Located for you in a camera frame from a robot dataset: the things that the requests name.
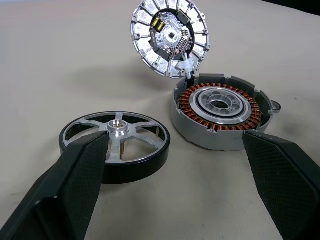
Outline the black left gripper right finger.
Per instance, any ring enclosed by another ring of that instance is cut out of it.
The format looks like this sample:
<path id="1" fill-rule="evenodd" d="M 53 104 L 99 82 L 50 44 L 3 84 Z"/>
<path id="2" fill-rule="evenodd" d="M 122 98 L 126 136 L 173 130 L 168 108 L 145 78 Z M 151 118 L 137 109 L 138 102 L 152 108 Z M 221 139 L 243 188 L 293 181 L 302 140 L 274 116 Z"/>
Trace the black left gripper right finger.
<path id="1" fill-rule="evenodd" d="M 258 194 L 283 240 L 320 240 L 320 166 L 297 144 L 242 135 Z"/>

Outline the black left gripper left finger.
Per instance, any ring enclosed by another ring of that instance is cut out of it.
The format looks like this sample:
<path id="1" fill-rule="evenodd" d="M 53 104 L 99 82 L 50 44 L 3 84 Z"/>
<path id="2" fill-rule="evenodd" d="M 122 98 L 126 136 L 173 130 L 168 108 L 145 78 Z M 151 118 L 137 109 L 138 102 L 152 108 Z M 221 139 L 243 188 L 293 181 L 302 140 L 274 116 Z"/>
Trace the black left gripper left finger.
<path id="1" fill-rule="evenodd" d="M 100 193 L 110 136 L 70 143 L 0 230 L 0 240 L 84 240 Z"/>

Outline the black ring silver spoked rotor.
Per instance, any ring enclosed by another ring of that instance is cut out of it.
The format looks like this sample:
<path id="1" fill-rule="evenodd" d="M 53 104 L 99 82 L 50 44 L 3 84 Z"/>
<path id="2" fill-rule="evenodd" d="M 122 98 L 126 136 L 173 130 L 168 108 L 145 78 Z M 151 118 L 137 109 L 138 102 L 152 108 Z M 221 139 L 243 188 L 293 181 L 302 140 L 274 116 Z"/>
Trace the black ring silver spoked rotor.
<path id="1" fill-rule="evenodd" d="M 102 184 L 127 184 L 145 179 L 166 163 L 171 136 L 168 129 L 158 120 L 135 112 L 103 111 L 81 116 L 68 123 L 58 137 L 61 152 L 72 143 L 73 137 L 88 130 L 109 133 L 110 155 L 105 159 Z M 125 143 L 137 140 L 155 148 L 146 156 L 124 161 Z"/>

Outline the grey motor housing copper windings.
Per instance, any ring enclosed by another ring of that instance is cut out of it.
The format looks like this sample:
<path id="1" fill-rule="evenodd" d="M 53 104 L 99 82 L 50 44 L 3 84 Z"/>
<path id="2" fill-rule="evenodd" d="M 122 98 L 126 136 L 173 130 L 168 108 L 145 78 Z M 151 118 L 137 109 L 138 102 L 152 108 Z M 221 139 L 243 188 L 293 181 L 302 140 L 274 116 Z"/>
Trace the grey motor housing copper windings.
<path id="1" fill-rule="evenodd" d="M 213 151 L 240 151 L 244 131 L 264 133 L 281 109 L 248 81 L 200 74 L 174 88 L 171 120 L 188 142 Z"/>

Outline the round cover with circuit board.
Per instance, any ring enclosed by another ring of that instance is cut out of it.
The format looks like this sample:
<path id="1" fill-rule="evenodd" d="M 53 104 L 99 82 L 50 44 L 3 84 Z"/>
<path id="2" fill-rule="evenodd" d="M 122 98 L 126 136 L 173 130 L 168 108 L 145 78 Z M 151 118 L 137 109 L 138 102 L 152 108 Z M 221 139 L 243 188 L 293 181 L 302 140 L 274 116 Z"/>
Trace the round cover with circuit board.
<path id="1" fill-rule="evenodd" d="M 171 79 L 187 78 L 175 68 L 185 53 L 194 59 L 193 75 L 211 49 L 206 16 L 192 0 L 142 0 L 132 14 L 130 31 L 143 62 Z"/>

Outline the white plastic connector bracket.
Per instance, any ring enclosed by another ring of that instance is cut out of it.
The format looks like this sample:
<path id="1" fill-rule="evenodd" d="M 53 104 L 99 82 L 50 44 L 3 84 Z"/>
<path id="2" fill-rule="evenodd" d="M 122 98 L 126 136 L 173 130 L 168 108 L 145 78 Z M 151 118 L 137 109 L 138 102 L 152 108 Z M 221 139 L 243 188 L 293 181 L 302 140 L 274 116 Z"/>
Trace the white plastic connector bracket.
<path id="1" fill-rule="evenodd" d="M 191 80 L 193 77 L 192 72 L 195 69 L 195 60 L 192 57 L 189 57 L 185 52 L 182 56 L 183 61 L 180 61 L 175 68 L 180 71 L 184 71 L 185 76 L 188 80 Z"/>

